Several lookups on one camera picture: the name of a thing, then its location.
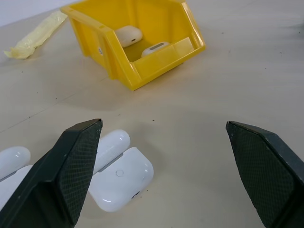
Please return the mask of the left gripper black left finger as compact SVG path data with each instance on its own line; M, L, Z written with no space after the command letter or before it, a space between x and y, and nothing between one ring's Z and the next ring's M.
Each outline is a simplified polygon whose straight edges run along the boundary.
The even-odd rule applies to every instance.
M93 176L103 127L92 119L66 129L0 210L0 228L74 228Z

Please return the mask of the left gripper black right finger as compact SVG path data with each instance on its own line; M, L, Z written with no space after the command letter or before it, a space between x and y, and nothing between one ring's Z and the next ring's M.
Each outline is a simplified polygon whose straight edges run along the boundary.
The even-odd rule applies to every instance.
M304 228L304 162L275 133L228 121L244 188L266 228Z

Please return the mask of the white earbud case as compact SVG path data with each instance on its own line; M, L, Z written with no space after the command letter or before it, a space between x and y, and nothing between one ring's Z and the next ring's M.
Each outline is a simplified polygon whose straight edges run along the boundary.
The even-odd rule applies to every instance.
M120 210L153 179L152 163L130 143L129 134L121 129L99 139L88 191L106 212Z
M0 152L0 210L3 209L29 170L30 151L14 146Z

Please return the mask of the yellow plastic bin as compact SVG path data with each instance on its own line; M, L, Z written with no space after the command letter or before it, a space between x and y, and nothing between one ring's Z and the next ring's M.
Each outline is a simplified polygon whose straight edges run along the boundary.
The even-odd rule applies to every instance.
M82 0L63 6L84 56L136 90L206 48L186 0ZM122 47L115 30L131 25L142 40ZM170 44L141 58L159 42Z

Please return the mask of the pale yellow crumpled tape strip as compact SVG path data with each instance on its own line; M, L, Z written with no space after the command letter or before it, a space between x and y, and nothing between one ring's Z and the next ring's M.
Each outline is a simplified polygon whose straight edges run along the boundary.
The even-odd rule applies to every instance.
M3 51L8 58L27 59L35 50L51 37L55 30L67 19L61 11L51 13L34 30L21 39L10 51Z

